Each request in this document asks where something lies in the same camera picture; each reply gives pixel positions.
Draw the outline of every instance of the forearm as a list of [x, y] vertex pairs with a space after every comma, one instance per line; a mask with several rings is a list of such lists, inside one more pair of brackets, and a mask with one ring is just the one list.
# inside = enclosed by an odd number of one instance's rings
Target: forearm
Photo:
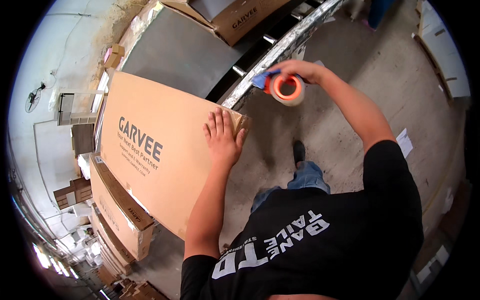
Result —
[[197, 254], [199, 250], [205, 255], [220, 256], [218, 237], [223, 226], [229, 172], [230, 168], [212, 166], [187, 223], [184, 258]]
[[396, 141], [385, 116], [364, 93], [322, 66], [316, 70], [315, 81], [337, 104], [347, 122], [362, 139], [365, 152], [381, 140]]

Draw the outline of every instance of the concrete floor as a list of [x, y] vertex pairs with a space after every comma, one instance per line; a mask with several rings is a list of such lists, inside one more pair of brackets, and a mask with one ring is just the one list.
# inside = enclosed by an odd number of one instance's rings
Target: concrete floor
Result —
[[[449, 170], [455, 145], [462, 143], [461, 105], [449, 107], [438, 80], [420, 47], [411, 38], [419, 18], [416, 1], [397, 1], [377, 32], [350, 22], [343, 11], [336, 21], [322, 25], [307, 44], [305, 60], [322, 60], [343, 80], [370, 96], [387, 117], [394, 135], [407, 128], [413, 150], [408, 166], [419, 188], [424, 210], [435, 201], [445, 173], [456, 186], [462, 168]], [[361, 140], [340, 110], [318, 86], [308, 86], [304, 102], [289, 108], [262, 92], [255, 93], [241, 113], [253, 127], [238, 164], [228, 180], [226, 211], [220, 245], [229, 244], [248, 220], [252, 200], [260, 188], [286, 187], [294, 163], [291, 143], [301, 139], [307, 159], [324, 170], [332, 193], [363, 188]], [[461, 154], [454, 156], [462, 165]], [[439, 213], [424, 218], [435, 227]], [[135, 280], [148, 279], [171, 299], [178, 299], [183, 241], [162, 230], [148, 257], [133, 266]]]

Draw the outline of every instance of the blue pants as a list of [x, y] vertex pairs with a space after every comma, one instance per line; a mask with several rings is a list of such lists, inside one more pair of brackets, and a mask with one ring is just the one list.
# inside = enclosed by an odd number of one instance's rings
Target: blue pants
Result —
[[395, 0], [372, 0], [370, 13], [368, 14], [368, 25], [370, 25], [371, 28], [377, 29], [378, 24], [380, 24], [380, 21], [394, 1]]
[[[293, 180], [287, 184], [287, 190], [298, 190], [302, 188], [318, 188], [330, 194], [330, 186], [325, 183], [322, 170], [312, 161], [301, 161], [299, 168], [293, 173]], [[277, 185], [264, 192], [259, 192], [253, 199], [250, 213], [253, 213], [265, 202], [271, 192], [281, 189], [282, 188]]]

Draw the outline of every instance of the tape-covered metal rail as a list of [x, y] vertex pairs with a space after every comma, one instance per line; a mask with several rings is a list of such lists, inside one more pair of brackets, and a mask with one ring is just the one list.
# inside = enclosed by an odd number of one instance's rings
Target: tape-covered metal rail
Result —
[[327, 0], [291, 28], [249, 72], [243, 72], [242, 80], [223, 101], [222, 106], [238, 111], [253, 92], [252, 78], [277, 62], [289, 58], [298, 47], [302, 46], [312, 36], [317, 27], [334, 14], [345, 1]]

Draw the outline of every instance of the wall-mounted fan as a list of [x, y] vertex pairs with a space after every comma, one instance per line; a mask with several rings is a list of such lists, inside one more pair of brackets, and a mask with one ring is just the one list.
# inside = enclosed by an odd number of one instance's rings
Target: wall-mounted fan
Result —
[[31, 93], [28, 94], [27, 102], [25, 102], [25, 111], [32, 112], [38, 102], [40, 101], [40, 96], [42, 95], [42, 90], [45, 88], [45, 84], [43, 82], [40, 83], [40, 87], [33, 90]]

